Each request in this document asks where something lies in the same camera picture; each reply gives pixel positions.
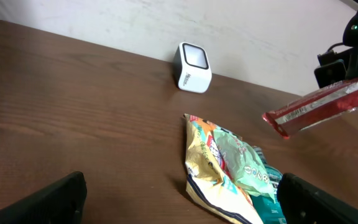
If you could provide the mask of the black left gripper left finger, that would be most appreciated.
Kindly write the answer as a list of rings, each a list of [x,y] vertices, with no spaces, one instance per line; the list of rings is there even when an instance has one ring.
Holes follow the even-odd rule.
[[[87,196],[85,177],[75,171],[0,210],[0,224],[81,223]]]

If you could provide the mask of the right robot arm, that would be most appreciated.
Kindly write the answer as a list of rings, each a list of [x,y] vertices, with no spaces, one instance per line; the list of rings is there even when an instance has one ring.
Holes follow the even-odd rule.
[[[358,78],[358,10],[344,29],[342,41],[317,58],[314,76],[320,88]]]

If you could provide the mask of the blue Listerine mouthwash bottle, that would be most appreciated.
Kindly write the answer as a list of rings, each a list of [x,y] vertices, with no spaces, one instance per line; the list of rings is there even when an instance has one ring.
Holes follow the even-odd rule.
[[[287,224],[280,203],[277,199],[277,187],[282,179],[282,173],[276,168],[267,164],[266,158],[260,147],[253,146],[253,148],[254,151],[260,157],[262,163],[264,164],[264,167],[270,179],[270,183],[274,189],[275,196],[275,203],[273,203],[270,197],[251,196],[254,208],[256,209],[257,213],[259,214],[259,217],[265,224]]]

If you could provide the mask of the orange white snack bag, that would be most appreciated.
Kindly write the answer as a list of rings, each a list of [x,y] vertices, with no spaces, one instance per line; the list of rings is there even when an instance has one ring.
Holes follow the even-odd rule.
[[[185,114],[186,191],[194,202],[231,223],[262,223],[251,197],[231,180],[214,131],[240,136],[207,119]]]

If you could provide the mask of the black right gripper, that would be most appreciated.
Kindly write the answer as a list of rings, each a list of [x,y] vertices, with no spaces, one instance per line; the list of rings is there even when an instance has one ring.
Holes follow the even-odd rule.
[[[358,78],[358,47],[340,53],[330,50],[318,55],[318,61],[314,76],[319,88]]]

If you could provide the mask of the red TOP biscuit pack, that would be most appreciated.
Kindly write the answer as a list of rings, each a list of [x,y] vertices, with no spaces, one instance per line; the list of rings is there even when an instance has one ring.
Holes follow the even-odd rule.
[[[282,138],[288,139],[299,131],[358,110],[358,78],[339,81],[314,91],[262,118]]]

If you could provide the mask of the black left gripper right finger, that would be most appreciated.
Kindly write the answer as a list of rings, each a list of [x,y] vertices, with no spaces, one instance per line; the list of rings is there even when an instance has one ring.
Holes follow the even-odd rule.
[[[283,174],[277,198],[288,224],[358,224],[358,209],[292,173]]]

